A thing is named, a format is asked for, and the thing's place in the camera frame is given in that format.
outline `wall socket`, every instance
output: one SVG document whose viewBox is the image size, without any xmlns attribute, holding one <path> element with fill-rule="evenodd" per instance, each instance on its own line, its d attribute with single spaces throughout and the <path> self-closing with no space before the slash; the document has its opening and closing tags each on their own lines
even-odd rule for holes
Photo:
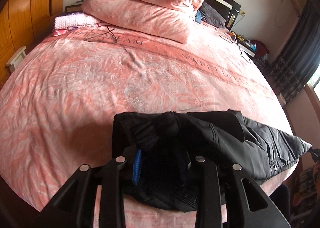
<svg viewBox="0 0 320 228">
<path fill-rule="evenodd" d="M 240 9 L 239 14 L 240 14 L 241 16 L 245 16 L 245 11 L 243 11 L 243 10 Z"/>
</svg>

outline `pink bedspread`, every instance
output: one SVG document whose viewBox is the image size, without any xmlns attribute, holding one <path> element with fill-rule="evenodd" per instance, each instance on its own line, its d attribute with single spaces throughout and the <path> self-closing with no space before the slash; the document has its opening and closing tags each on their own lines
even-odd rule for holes
<svg viewBox="0 0 320 228">
<path fill-rule="evenodd" d="M 113 117 L 125 111 L 231 108 L 291 133 L 267 81 L 228 35 L 193 27 L 186 45 L 114 26 L 116 37 L 106 26 L 47 37 L 0 91 L 0 174 L 10 187 L 41 210 L 80 165 L 111 159 Z M 270 194 L 293 169 L 263 189 Z M 127 227 L 195 223 L 195 212 L 154 209 L 129 197 L 124 204 Z"/>
</svg>

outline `dark gray curtain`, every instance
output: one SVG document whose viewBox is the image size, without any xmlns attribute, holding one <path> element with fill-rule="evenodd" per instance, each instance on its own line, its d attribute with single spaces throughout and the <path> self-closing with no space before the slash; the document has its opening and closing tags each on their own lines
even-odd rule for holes
<svg viewBox="0 0 320 228">
<path fill-rule="evenodd" d="M 320 15 L 310 0 L 267 80 L 273 91 L 289 102 L 299 93 L 320 64 Z"/>
</svg>

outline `window sill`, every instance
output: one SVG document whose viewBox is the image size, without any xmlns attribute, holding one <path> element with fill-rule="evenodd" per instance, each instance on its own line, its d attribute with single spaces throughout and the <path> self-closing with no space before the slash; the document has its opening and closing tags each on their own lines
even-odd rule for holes
<svg viewBox="0 0 320 228">
<path fill-rule="evenodd" d="M 307 94 L 307 96 L 313 106 L 313 109 L 316 112 L 318 121 L 320 122 L 320 100 L 311 85 L 306 84 L 304 86 L 304 90 L 305 90 L 305 92 L 306 92 L 306 94 Z"/>
</svg>

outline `metal rivet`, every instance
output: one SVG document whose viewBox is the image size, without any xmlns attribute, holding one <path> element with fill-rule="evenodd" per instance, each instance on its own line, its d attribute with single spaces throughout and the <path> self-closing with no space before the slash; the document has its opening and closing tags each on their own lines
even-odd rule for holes
<svg viewBox="0 0 320 228">
<path fill-rule="evenodd" d="M 205 162 L 205 157 L 196 156 L 196 161 L 198 161 L 198 162 Z"/>
<path fill-rule="evenodd" d="M 116 162 L 118 163 L 122 163 L 125 161 L 125 157 L 124 156 L 119 156 L 119 157 L 116 157 Z"/>
<path fill-rule="evenodd" d="M 80 166 L 79 169 L 80 169 L 80 171 L 87 171 L 89 169 L 89 165 L 83 164 L 83 165 Z"/>
<path fill-rule="evenodd" d="M 241 167 L 241 165 L 239 165 L 239 164 L 233 164 L 233 165 L 232 165 L 232 168 L 233 168 L 235 171 L 240 171 L 240 170 L 242 170 L 242 167 Z"/>
</svg>

